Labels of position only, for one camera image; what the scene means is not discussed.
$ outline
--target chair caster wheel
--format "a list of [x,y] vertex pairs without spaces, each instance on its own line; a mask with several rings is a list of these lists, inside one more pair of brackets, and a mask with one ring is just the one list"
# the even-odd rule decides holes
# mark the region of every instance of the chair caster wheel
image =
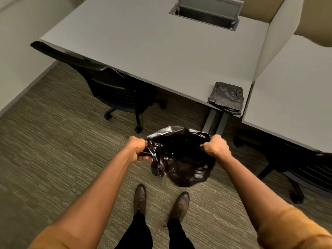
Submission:
[[240,138],[234,138],[234,146],[237,147],[237,148],[240,148],[242,147],[244,144],[242,142],[242,140]]
[[160,103],[160,108],[161,109],[165,109],[166,107],[167,107],[167,104],[166,104],[165,101],[163,101],[163,102]]
[[106,113],[106,114],[104,114],[104,118],[106,120],[109,120],[110,118],[112,118],[112,115],[110,113]]
[[291,197],[291,201],[295,204],[303,204],[304,202],[304,199],[295,192],[290,192],[289,196]]
[[141,133],[142,130],[143,130],[142,127],[135,127],[135,132],[136,132],[137,134]]

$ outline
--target striped carpet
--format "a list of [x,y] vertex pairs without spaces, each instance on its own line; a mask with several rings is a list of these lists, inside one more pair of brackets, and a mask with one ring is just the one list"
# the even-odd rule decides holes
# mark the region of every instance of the striped carpet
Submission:
[[[145,137],[168,125],[200,130],[208,110],[191,100],[161,91],[168,102],[162,110],[149,107],[141,116],[143,132],[134,132],[135,116],[113,112],[95,99],[85,80],[65,64],[58,64],[0,118],[0,248],[26,248],[33,238],[62,213],[101,172],[130,135]],[[267,164],[248,147],[234,147],[234,131],[244,127],[230,117],[223,137],[233,155],[253,173]],[[290,201],[288,180],[271,173],[265,180]],[[168,248],[163,227],[168,211],[183,190],[167,178],[152,175],[150,164],[132,165],[99,244],[113,248],[132,219],[132,197],[139,183],[146,185],[146,221],[154,248]],[[183,227],[196,248],[258,248],[256,233],[226,173],[215,167],[209,180],[188,189],[191,197]],[[332,201],[309,190],[299,207],[332,231]]]

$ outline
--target hand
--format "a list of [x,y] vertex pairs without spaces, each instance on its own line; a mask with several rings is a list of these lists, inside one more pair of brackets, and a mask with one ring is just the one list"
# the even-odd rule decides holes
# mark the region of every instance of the hand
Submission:
[[142,152],[146,146],[147,141],[144,139],[139,139],[135,136],[129,137],[129,140],[123,147],[124,150],[128,150],[130,153],[132,153],[132,161],[141,161],[141,160],[147,160],[150,157],[149,156],[138,156],[140,152]]
[[212,136],[210,142],[203,144],[203,148],[208,155],[214,156],[222,161],[232,156],[227,142],[219,134]]

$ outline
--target plastic bag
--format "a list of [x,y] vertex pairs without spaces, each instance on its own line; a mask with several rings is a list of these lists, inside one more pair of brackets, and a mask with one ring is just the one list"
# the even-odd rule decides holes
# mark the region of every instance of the plastic bag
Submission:
[[148,152],[153,162],[152,174],[167,177],[179,187],[205,182],[215,158],[205,153],[200,145],[210,141],[210,135],[179,126],[168,126],[147,136]]
[[216,82],[208,102],[231,115],[241,115],[243,100],[242,87]]

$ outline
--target black office chair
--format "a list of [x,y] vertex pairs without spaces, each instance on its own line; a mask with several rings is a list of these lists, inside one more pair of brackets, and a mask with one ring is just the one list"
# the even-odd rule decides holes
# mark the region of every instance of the black office chair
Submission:
[[156,102],[162,109],[166,108],[165,101],[156,99],[156,87],[149,83],[120,74],[110,66],[92,63],[89,60],[63,53],[43,42],[35,41],[31,46],[78,71],[85,78],[94,97],[111,107],[104,114],[106,120],[112,117],[111,113],[116,109],[135,113],[137,121],[135,132],[140,133],[142,127],[139,115],[148,106]]
[[315,152],[281,138],[257,132],[242,132],[234,138],[236,147],[247,145],[266,155],[268,166],[257,176],[262,180],[274,169],[288,177],[294,191],[293,203],[302,204],[302,185],[318,194],[332,197],[332,154]]

